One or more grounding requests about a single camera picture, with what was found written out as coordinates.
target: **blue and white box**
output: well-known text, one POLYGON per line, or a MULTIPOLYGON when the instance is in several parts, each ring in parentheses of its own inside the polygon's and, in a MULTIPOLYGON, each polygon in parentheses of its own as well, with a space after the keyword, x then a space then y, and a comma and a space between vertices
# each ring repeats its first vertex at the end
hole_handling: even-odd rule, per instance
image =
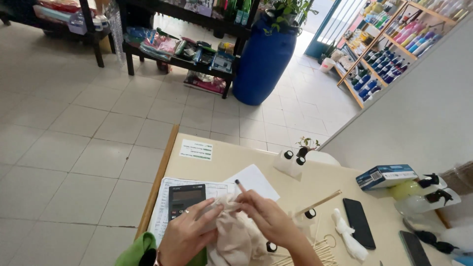
POLYGON ((378 165, 358 176, 356 181, 361 190, 373 190, 395 186, 418 177, 414 170, 407 164, 378 165))

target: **paper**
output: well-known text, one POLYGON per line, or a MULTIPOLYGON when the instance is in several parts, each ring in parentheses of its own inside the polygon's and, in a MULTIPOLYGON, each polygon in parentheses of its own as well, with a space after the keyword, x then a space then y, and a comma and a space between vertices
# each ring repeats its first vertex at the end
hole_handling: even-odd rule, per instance
POLYGON ((205 196, 206 198, 213 198, 225 195, 227 193, 235 193, 236 186, 231 183, 222 182, 210 182, 210 181, 197 181, 187 179, 177 179, 165 177, 161 181, 159 187, 158 198, 154 205, 153 214, 149 221, 148 231, 153 233, 156 237, 156 245, 159 246, 166 230, 169 214, 169 187, 170 186, 185 186, 185 185, 196 185, 205 184, 205 196))
POLYGON ((182 140, 181 151, 179 155, 184 157, 196 158, 211 161, 213 145, 208 143, 182 140))
MULTIPOLYGON (((276 190, 274 190, 274 188, 268 182, 266 177, 264 177, 263 173, 254 164, 241 170, 240 172, 225 180, 224 182, 234 183, 235 179, 240 180, 241 184, 246 190, 252 189, 256 191, 259 195, 261 195, 261 197, 263 198, 269 198, 274 201, 277 201, 280 198, 276 190)), ((241 193, 238 187, 236 187, 236 191, 238 194, 241 193)))

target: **plastic barrel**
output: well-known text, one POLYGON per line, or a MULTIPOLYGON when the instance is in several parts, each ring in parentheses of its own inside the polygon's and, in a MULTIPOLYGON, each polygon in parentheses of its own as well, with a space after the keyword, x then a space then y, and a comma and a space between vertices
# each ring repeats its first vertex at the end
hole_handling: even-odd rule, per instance
POLYGON ((263 29, 270 31, 273 20, 263 13, 253 24, 240 58, 233 95, 247 105, 259 105, 271 94, 294 53, 298 27, 274 28, 266 35, 263 29))

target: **sticker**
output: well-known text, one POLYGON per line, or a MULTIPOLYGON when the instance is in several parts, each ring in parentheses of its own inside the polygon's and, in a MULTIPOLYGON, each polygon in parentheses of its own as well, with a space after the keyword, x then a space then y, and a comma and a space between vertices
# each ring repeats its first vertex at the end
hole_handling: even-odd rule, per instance
POLYGON ((211 161, 213 145, 208 143, 182 140, 180 156, 211 161))

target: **black smartphone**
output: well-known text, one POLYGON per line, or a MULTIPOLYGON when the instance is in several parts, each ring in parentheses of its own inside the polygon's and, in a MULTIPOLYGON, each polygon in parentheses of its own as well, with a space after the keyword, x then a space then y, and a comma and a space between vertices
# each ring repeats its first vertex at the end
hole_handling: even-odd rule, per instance
POLYGON ((406 231, 399 231, 399 235, 413 266, 431 266, 429 258, 416 235, 406 231))
POLYGON ((376 249, 375 240, 371 235, 361 202, 344 198, 343 205, 347 213, 348 223, 355 229, 355 232, 352 234, 353 238, 365 248, 376 249))

